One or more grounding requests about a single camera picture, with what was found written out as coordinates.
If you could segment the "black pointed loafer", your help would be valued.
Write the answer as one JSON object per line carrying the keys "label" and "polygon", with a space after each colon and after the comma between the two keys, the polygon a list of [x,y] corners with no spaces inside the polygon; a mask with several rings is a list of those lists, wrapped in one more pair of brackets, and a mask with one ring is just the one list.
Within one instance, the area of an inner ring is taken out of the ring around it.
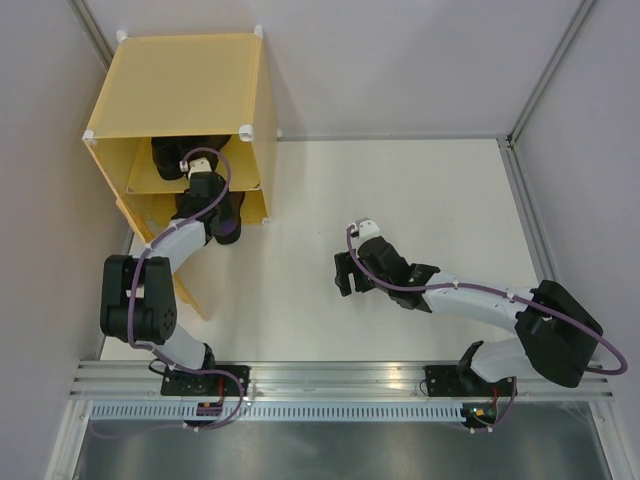
{"label": "black pointed loafer", "polygon": [[184,144],[184,157],[188,162],[206,159],[212,171],[218,165],[216,152],[221,152],[230,141],[230,135],[204,135],[187,137]]}

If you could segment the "black leather shoe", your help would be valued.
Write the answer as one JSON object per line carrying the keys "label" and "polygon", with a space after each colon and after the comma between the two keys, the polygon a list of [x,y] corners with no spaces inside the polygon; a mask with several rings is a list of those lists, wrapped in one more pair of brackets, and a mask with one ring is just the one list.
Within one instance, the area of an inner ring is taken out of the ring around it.
{"label": "black leather shoe", "polygon": [[183,159],[182,137],[153,137],[151,152],[154,166],[159,176],[166,181],[183,177],[180,162]]}

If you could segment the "purple loafer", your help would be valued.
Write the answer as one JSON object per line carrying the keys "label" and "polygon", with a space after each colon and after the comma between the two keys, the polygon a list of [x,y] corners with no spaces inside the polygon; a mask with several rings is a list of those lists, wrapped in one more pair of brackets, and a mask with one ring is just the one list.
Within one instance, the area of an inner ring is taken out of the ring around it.
{"label": "purple loafer", "polygon": [[183,203],[180,198],[175,199],[174,206],[170,209],[169,213],[169,221],[179,221],[185,218]]}
{"label": "purple loafer", "polygon": [[219,223],[214,231],[214,238],[219,244],[230,245],[240,238],[241,209],[245,198],[245,192],[229,192],[219,204]]}

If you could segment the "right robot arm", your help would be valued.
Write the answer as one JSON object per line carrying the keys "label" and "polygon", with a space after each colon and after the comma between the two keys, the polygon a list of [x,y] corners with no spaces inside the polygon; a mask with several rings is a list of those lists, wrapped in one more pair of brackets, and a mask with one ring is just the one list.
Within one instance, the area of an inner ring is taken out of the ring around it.
{"label": "right robot arm", "polygon": [[334,265],[342,296],[378,289],[404,309],[474,319],[510,333],[503,341],[472,343],[458,361],[456,381],[469,395],[523,375],[575,388],[603,332],[554,281],[532,289],[474,284],[435,266],[408,263],[381,236],[335,254]]}

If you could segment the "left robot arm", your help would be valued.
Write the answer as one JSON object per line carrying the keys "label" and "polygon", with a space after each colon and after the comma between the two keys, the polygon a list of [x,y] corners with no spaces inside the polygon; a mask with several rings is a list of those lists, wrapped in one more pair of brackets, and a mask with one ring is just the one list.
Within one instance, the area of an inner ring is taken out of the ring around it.
{"label": "left robot arm", "polygon": [[173,275],[211,241],[229,245],[239,239],[243,199],[229,192],[221,175],[195,173],[169,225],[139,256],[111,255],[104,263],[102,333],[185,371],[184,385],[198,396],[217,387],[215,356],[179,326]]}

